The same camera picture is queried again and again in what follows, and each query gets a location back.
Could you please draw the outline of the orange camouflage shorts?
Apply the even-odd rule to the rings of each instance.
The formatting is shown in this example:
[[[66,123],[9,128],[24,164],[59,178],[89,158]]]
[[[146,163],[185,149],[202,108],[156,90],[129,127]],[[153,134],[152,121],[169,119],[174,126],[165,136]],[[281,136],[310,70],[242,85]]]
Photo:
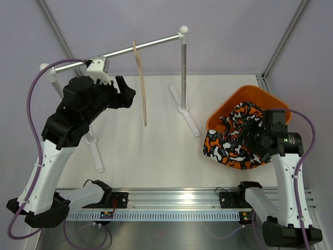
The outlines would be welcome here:
[[[227,167],[246,170],[271,162],[267,153],[251,153],[245,141],[238,141],[248,122],[262,126],[263,109],[252,102],[237,104],[233,110],[219,118],[226,126],[223,132],[209,129],[203,144],[203,154]]]

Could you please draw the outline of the beige wooden hanger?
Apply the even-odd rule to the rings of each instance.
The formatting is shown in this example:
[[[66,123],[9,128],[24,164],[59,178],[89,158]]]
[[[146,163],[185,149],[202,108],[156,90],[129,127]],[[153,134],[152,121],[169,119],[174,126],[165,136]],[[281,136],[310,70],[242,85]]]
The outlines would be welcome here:
[[[142,67],[142,60],[140,56],[140,52],[137,49],[136,40],[133,41],[133,52],[135,56],[135,60],[137,63],[138,68],[138,75],[140,81],[140,89],[141,89],[141,96],[142,96],[142,107],[143,107],[143,119],[144,119],[144,126],[147,126],[147,105],[146,105],[146,91],[145,91],[145,81],[143,75],[143,67]]]

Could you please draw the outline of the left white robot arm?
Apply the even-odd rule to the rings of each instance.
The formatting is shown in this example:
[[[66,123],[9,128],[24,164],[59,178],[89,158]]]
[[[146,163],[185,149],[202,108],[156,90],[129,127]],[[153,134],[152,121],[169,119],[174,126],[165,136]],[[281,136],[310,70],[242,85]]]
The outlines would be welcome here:
[[[73,78],[63,88],[63,99],[46,121],[42,131],[42,163],[36,164],[40,174],[27,201],[27,192],[8,201],[6,207],[25,216],[32,228],[54,228],[68,213],[89,205],[98,208],[113,202],[112,188],[100,180],[68,192],[56,192],[56,186],[70,156],[81,138],[89,132],[90,124],[107,108],[130,108],[135,90],[122,76],[116,76],[117,87],[110,83],[94,82],[88,76]]]

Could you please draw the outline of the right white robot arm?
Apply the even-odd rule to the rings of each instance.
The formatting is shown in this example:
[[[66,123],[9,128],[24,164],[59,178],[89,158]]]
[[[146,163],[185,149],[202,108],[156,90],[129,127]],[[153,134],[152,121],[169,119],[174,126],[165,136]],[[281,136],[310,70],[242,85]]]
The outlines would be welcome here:
[[[286,108],[264,111],[262,125],[246,125],[241,138],[251,153],[268,154],[273,163],[278,189],[276,207],[257,182],[244,181],[237,187],[236,202],[251,206],[262,222],[262,234],[268,247],[310,249],[323,239],[313,226],[306,204],[302,165],[311,152],[303,149],[302,137],[289,132]]]

